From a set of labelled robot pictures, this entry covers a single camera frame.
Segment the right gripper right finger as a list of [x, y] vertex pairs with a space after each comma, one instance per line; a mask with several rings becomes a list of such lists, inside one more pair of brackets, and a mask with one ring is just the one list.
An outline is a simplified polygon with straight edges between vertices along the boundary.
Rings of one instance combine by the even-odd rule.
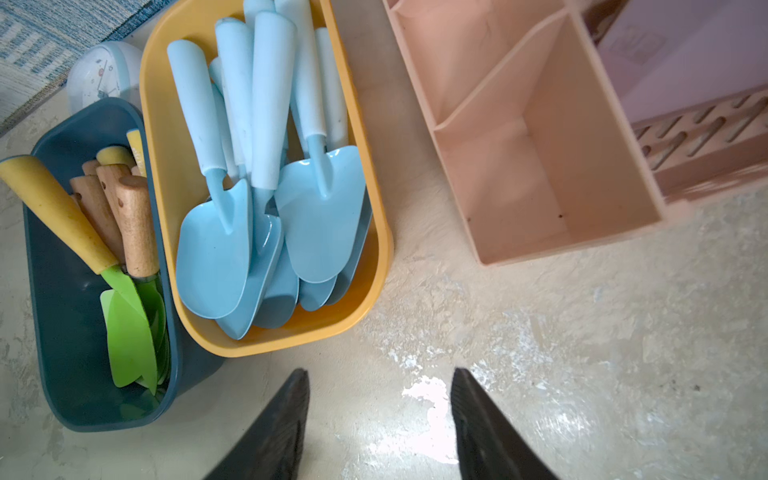
[[468, 369], [454, 370], [450, 400], [463, 479], [556, 477]]

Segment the blue shovel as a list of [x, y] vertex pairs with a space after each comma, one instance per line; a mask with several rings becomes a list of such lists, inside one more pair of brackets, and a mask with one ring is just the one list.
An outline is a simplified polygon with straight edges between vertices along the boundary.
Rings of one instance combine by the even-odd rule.
[[294, 313], [300, 281], [283, 245], [270, 284], [252, 322], [253, 327], [276, 329], [285, 325]]
[[225, 17], [215, 25], [222, 86], [229, 114], [235, 163], [240, 177], [250, 181], [252, 160], [253, 30], [244, 22]]
[[239, 170], [235, 164], [233, 144], [225, 106], [225, 97], [220, 89], [222, 82], [222, 67], [219, 57], [215, 57], [210, 62], [209, 75], [213, 82], [212, 92], [217, 111], [220, 140], [226, 162], [227, 173], [232, 182], [236, 183], [239, 179]]
[[297, 276], [308, 283], [336, 277], [347, 264], [359, 224], [366, 182], [359, 150], [326, 151], [322, 75], [308, 1], [277, 1], [297, 27], [292, 94], [309, 157], [282, 168], [275, 192], [285, 242]]
[[287, 128], [292, 77], [297, 49], [297, 28], [288, 18], [261, 10], [253, 26], [252, 253], [248, 278], [240, 302], [217, 324], [232, 339], [242, 339], [252, 326], [266, 286], [271, 281], [283, 247], [282, 221], [266, 213], [278, 187], [284, 136]]
[[228, 190], [223, 187], [227, 165], [202, 49], [180, 39], [168, 45], [167, 55], [211, 197], [183, 219], [177, 249], [177, 289], [183, 304], [194, 314], [218, 319], [236, 309], [248, 278], [253, 232], [251, 190], [244, 180]]
[[[348, 144], [346, 102], [328, 29], [317, 28], [315, 37], [322, 75], [324, 117], [327, 128], [326, 147], [327, 152], [330, 153]], [[299, 288], [301, 307], [311, 312], [325, 304], [336, 303], [343, 295], [343, 278], [348, 276], [348, 268], [344, 267], [333, 280], [324, 283], [313, 284], [301, 281]]]
[[362, 251], [363, 251], [363, 247], [368, 234], [371, 218], [372, 218], [372, 207], [370, 204], [370, 198], [369, 198], [368, 192], [365, 192], [362, 208], [361, 208], [360, 220], [359, 220], [351, 256], [347, 264], [345, 265], [345, 267], [338, 274], [333, 291], [331, 292], [331, 295], [326, 301], [326, 305], [333, 305], [337, 303], [339, 300], [343, 298], [343, 296], [346, 294], [346, 292], [350, 288], [350, 285], [355, 276], [355, 273], [362, 255]]

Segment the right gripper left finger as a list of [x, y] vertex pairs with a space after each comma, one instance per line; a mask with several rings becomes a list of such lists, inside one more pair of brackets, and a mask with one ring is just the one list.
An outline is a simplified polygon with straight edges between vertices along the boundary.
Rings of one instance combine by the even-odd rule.
[[310, 401], [308, 371], [295, 369], [208, 479], [298, 477]]

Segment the dark teal storage box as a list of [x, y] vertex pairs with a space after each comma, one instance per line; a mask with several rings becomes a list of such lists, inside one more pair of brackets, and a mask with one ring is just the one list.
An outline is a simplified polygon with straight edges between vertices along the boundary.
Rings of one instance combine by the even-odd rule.
[[[32, 154], [63, 186], [85, 161], [111, 145], [127, 145], [132, 129], [143, 132], [139, 109], [116, 97], [99, 100], [49, 130]], [[29, 209], [23, 211], [30, 298], [42, 389], [56, 418], [75, 432], [104, 432], [149, 425], [175, 398], [224, 364], [197, 344], [183, 326], [173, 300], [168, 268], [159, 282], [166, 307], [170, 373], [156, 395], [137, 384], [113, 384], [99, 295], [107, 283]]]

